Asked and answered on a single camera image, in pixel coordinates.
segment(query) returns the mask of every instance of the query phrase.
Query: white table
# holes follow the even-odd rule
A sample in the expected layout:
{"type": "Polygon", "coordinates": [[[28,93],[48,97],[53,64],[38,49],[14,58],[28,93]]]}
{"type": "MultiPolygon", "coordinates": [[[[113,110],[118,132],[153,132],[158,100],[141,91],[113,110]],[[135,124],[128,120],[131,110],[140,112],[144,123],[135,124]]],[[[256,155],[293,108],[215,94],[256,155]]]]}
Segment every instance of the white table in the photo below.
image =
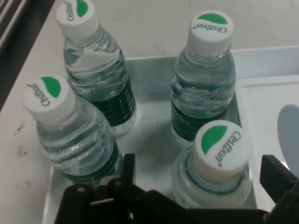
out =
{"type": "MultiPolygon", "coordinates": [[[[21,103],[26,83],[43,73],[65,75],[64,39],[55,20],[56,0],[0,112],[0,223],[38,224],[50,165],[35,122],[21,103]]],[[[101,24],[126,57],[177,55],[198,12],[219,9],[235,22],[232,47],[299,44],[299,0],[93,0],[101,24]]]]}

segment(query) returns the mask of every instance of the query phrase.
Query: black plastic part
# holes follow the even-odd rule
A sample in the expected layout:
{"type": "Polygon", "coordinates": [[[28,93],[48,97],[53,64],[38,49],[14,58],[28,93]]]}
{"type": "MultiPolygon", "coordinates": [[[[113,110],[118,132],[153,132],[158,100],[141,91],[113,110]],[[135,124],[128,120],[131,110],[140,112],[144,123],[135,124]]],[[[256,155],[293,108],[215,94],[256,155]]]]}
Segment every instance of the black plastic part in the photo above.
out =
{"type": "Polygon", "coordinates": [[[260,183],[272,200],[277,203],[297,178],[275,156],[263,155],[260,183]]]}
{"type": "Polygon", "coordinates": [[[299,193],[287,191],[269,213],[265,224],[298,224],[299,193]]]}
{"type": "Polygon", "coordinates": [[[87,185],[72,185],[63,194],[55,224],[86,224],[87,208],[93,189],[87,185]]]}
{"type": "Polygon", "coordinates": [[[135,183],[135,155],[125,154],[121,178],[129,183],[135,183]]]}
{"type": "Polygon", "coordinates": [[[182,206],[155,190],[150,190],[132,203],[134,218],[143,224],[152,223],[181,223],[181,224],[207,224],[210,222],[196,218],[182,206]]]}
{"type": "Polygon", "coordinates": [[[189,209],[194,216],[209,224],[263,224],[264,210],[252,209],[189,209]]]}

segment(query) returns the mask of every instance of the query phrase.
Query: bottle label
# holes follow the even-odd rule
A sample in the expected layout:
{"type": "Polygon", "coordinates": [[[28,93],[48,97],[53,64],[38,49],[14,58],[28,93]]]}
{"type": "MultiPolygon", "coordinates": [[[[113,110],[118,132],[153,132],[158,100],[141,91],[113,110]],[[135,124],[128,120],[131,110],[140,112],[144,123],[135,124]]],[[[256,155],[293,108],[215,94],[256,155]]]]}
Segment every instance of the bottle label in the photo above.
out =
{"type": "Polygon", "coordinates": [[[97,187],[100,183],[101,178],[109,175],[118,175],[121,172],[122,166],[123,158],[116,141],[114,141],[114,147],[110,158],[95,172],[84,176],[74,176],[70,174],[66,175],[76,184],[88,184],[90,186],[97,187]]]}
{"type": "Polygon", "coordinates": [[[173,102],[171,102],[171,122],[172,127],[176,131],[176,133],[182,137],[183,139],[187,141],[193,141],[197,131],[206,123],[213,121],[213,120],[219,120],[222,119],[225,114],[224,112],[220,113],[217,116],[206,118],[206,119],[200,119],[200,118],[193,118],[190,117],[184,113],[182,113],[173,102]]]}
{"type": "Polygon", "coordinates": [[[118,126],[129,120],[136,110],[136,102],[128,79],[123,90],[105,101],[91,101],[105,115],[110,126],[118,126]]]}

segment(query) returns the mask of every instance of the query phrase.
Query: bottle neck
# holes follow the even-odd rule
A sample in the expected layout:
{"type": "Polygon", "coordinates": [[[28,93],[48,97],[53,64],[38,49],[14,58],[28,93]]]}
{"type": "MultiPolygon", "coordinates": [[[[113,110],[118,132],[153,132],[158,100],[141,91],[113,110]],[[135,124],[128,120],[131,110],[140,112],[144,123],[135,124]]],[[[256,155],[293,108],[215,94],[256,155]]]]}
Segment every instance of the bottle neck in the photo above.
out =
{"type": "Polygon", "coordinates": [[[199,65],[204,65],[206,67],[220,66],[222,64],[225,64],[230,58],[229,49],[223,54],[219,54],[213,57],[205,57],[197,54],[195,51],[193,51],[192,48],[190,48],[189,45],[185,47],[184,54],[190,62],[199,65]]]}
{"type": "Polygon", "coordinates": [[[79,100],[78,97],[75,97],[74,108],[71,111],[69,111],[64,118],[62,118],[60,121],[52,122],[49,124],[39,122],[39,125],[43,126],[46,129],[62,129],[76,122],[80,114],[81,114],[81,110],[80,110],[79,100]]]}
{"type": "Polygon", "coordinates": [[[230,194],[240,186],[243,180],[242,172],[225,182],[211,182],[203,178],[194,165],[192,153],[190,153],[186,158],[185,167],[187,175],[194,182],[194,184],[212,194],[230,194]]]}
{"type": "Polygon", "coordinates": [[[86,47],[86,46],[91,45],[95,42],[98,42],[99,39],[102,38],[103,33],[104,33],[103,29],[101,27],[99,27],[97,29],[97,31],[88,38],[85,38],[85,39],[79,40],[79,41],[67,38],[67,41],[70,42],[72,45],[74,45],[76,47],[86,47]]]}

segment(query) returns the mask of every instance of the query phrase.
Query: water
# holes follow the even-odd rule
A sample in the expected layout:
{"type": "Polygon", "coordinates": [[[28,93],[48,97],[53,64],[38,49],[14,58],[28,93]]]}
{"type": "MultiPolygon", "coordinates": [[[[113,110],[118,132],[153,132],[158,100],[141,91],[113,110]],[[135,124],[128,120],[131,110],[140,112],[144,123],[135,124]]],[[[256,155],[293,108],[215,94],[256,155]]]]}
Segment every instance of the water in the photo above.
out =
{"type": "Polygon", "coordinates": [[[190,143],[172,169],[172,191],[178,204],[185,208],[255,208],[248,166],[227,182],[210,182],[196,172],[192,147],[190,143]]]}
{"type": "Polygon", "coordinates": [[[178,56],[171,78],[172,126],[192,141],[205,123],[224,119],[235,92],[235,63],[230,51],[201,57],[188,46],[178,56]]]}
{"type": "Polygon", "coordinates": [[[97,186],[102,177],[118,174],[122,155],[103,114],[76,97],[75,110],[59,124],[37,122],[46,156],[75,183],[97,186]]]}
{"type": "Polygon", "coordinates": [[[64,60],[73,90],[103,112],[116,134],[127,131],[136,118],[136,103],[115,39],[102,28],[80,42],[67,39],[64,60]]]}

